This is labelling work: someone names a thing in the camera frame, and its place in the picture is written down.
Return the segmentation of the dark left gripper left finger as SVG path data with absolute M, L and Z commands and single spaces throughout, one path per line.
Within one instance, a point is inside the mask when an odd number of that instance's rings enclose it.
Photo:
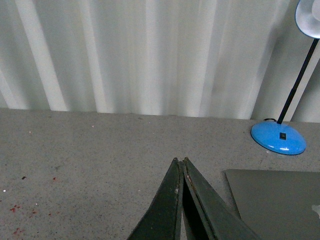
M 179 240 L 183 206 L 183 169 L 174 158 L 144 216 L 129 240 Z

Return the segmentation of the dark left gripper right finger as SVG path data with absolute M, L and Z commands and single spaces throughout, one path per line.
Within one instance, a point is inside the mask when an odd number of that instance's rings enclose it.
M 187 157 L 182 166 L 182 205 L 188 240 L 261 239 L 227 206 Z

